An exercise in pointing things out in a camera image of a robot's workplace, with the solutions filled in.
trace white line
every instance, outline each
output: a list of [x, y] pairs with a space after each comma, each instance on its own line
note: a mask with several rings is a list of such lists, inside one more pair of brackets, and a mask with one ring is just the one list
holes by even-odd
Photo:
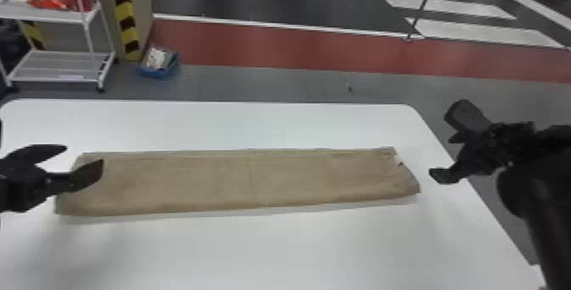
[[233, 20], [233, 19], [219, 19], [219, 18], [207, 18], [207, 17], [195, 17], [195, 16], [182, 16], [177, 14], [154, 14], [156, 19], [163, 20], [176, 20], [176, 21], [193, 21], [193, 22], [204, 22], [209, 24], [224, 24], [233, 26], [255, 26], [255, 27], [266, 27], [266, 28], [280, 28], [280, 29], [293, 29], [300, 31], [322, 31], [322, 32], [336, 32], [345, 33], [351, 35], [365, 35], [365, 36], [382, 36], [382, 37], [406, 37], [406, 33], [403, 32], [391, 32], [391, 31], [366, 31], [358, 29], [344, 29], [344, 28], [332, 28], [332, 27], [321, 27], [321, 26], [304, 26], [304, 25], [288, 25], [288, 24], [278, 24], [273, 22], [262, 22], [262, 21], [248, 21], [248, 20]]
[[[419, 9], [422, 0], [386, 0], [393, 7], [405, 9]], [[451, 14], [470, 14], [483, 17], [498, 17], [505, 19], [516, 19], [506, 11], [489, 4], [483, 3], [463, 3], [450, 0], [428, 0], [425, 10], [438, 11]]]
[[567, 18], [562, 14], [559, 14], [557, 11], [547, 8], [546, 6], [536, 2], [535, 0], [515, 0], [515, 1], [521, 3], [524, 7], [532, 9], [536, 13], [543, 15], [547, 19], [556, 22], [560, 26], [563, 26], [567, 28], [567, 30], [571, 31], [571, 19]]
[[425, 19], [418, 21], [416, 29], [425, 37], [563, 48], [563, 45], [543, 33], [530, 29], [462, 24]]

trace blue bin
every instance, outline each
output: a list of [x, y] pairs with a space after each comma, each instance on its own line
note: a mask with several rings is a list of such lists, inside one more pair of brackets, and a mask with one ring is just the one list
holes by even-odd
[[180, 53], [174, 53], [172, 55], [172, 58], [171, 58], [171, 64], [168, 65], [167, 68], [161, 68], [158, 70], [145, 68], [145, 67], [141, 66], [141, 64], [139, 63], [137, 65], [137, 72], [141, 76], [151, 77], [151, 78], [156, 78], [156, 79], [162, 79], [162, 78], [169, 77], [172, 75], [172, 72], [174, 71], [174, 69], [178, 65], [178, 62], [179, 62], [178, 57], [180, 57]]

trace metal pole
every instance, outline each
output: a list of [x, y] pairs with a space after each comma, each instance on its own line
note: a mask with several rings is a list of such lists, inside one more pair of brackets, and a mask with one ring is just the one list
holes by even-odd
[[415, 31], [416, 24], [418, 23], [418, 20], [422, 17], [422, 14], [424, 14], [424, 8], [427, 6], [427, 2], [428, 2], [428, 0], [422, 0], [421, 7], [418, 9], [418, 12], [416, 12], [416, 18], [415, 18], [415, 20], [412, 22], [412, 27], [411, 27], [411, 29], [410, 29], [409, 34], [406, 35], [405, 40], [408, 41], [408, 40], [410, 40], [410, 38], [412, 37], [412, 34], [413, 34], [414, 31]]
[[2, 75], [6, 87], [12, 87], [12, 82], [8, 80], [8, 73], [6, 72], [6, 68], [4, 68], [4, 63], [2, 62], [2, 58], [0, 58], [0, 75]]
[[[115, 51], [115, 44], [113, 43], [113, 39], [111, 38], [111, 31], [109, 29], [109, 23], [107, 22], [107, 17], [105, 17], [105, 11], [103, 10], [103, 4], [101, 3], [101, 0], [96, 0], [96, 1], [100, 6], [99, 12], [101, 13], [101, 20], [103, 21], [103, 27], [105, 29], [105, 34], [107, 35], [107, 43], [109, 44], [109, 47], [110, 47], [109, 60], [114, 60], [115, 56], [116, 56], [116, 51]], [[98, 78], [97, 86], [100, 89], [103, 89], [103, 81], [105, 79], [105, 75], [106, 75], [106, 72], [102, 71], [100, 77]]]
[[89, 32], [89, 23], [85, 18], [85, 9], [83, 8], [83, 0], [77, 0], [77, 6], [79, 7], [79, 14], [82, 17], [83, 31], [85, 32], [85, 38], [88, 40], [89, 53], [91, 54], [91, 61], [93, 62], [93, 73], [97, 80], [99, 80], [99, 65], [95, 59], [95, 51], [93, 50], [93, 41], [91, 40], [91, 33]]

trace red object on shelf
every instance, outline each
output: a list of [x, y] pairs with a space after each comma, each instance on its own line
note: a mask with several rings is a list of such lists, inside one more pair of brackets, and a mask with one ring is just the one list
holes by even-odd
[[[40, 9], [80, 11], [77, 0], [28, 0], [28, 3]], [[82, 0], [83, 11], [93, 9], [93, 0]]]

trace shelf leg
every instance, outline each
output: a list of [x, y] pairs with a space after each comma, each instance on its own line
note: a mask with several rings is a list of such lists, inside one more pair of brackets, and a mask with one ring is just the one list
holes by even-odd
[[[105, 35], [107, 35], [107, 43], [109, 44], [110, 53], [116, 54], [115, 51], [115, 44], [113, 43], [113, 39], [111, 38], [111, 31], [109, 29], [109, 22], [107, 21], [107, 17], [105, 16], [105, 11], [103, 10], [103, 4], [101, 0], [96, 0], [101, 5], [101, 10], [99, 11], [101, 15], [101, 20], [103, 21], [103, 27], [105, 29]], [[107, 76], [107, 71], [102, 71], [101, 75], [98, 76], [97, 79], [97, 88], [103, 89], [103, 83], [105, 81], [105, 77]]]
[[79, 14], [82, 17], [83, 32], [85, 32], [85, 38], [88, 41], [89, 53], [91, 54], [91, 61], [93, 62], [93, 74], [95, 78], [99, 80], [99, 64], [95, 58], [95, 51], [93, 49], [93, 40], [91, 39], [91, 32], [89, 31], [89, 24], [86, 21], [85, 9], [83, 8], [83, 0], [77, 0], [77, 5], [79, 6]]

